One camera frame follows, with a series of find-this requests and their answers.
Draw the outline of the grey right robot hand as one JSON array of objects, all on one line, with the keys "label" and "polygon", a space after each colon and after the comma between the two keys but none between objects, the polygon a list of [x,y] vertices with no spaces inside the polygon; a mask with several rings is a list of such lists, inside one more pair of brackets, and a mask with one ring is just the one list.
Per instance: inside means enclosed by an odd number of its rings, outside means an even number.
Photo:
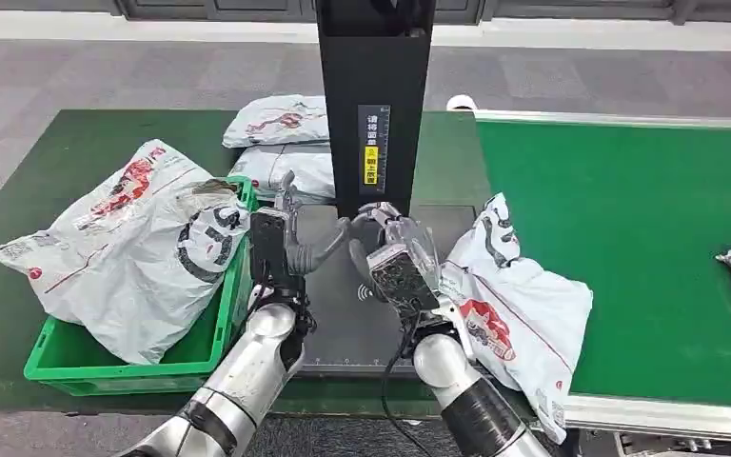
[{"label": "grey right robot hand", "polygon": [[368,253],[353,238],[348,251],[363,284],[374,296],[397,308],[432,309],[438,303],[441,267],[432,232],[388,202],[363,205],[352,221],[356,234],[376,225],[377,247]]}]

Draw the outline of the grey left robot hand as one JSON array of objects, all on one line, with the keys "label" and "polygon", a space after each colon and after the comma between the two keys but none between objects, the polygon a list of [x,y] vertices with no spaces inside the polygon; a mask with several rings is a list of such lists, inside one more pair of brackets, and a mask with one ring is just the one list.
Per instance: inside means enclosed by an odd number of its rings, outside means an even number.
[{"label": "grey left robot hand", "polygon": [[292,275],[307,275],[317,270],[349,237],[351,221],[348,217],[338,219],[331,229],[312,244],[298,240],[298,210],[300,202],[294,198],[295,173],[289,170],[280,183],[274,207],[285,220],[286,265]]}]

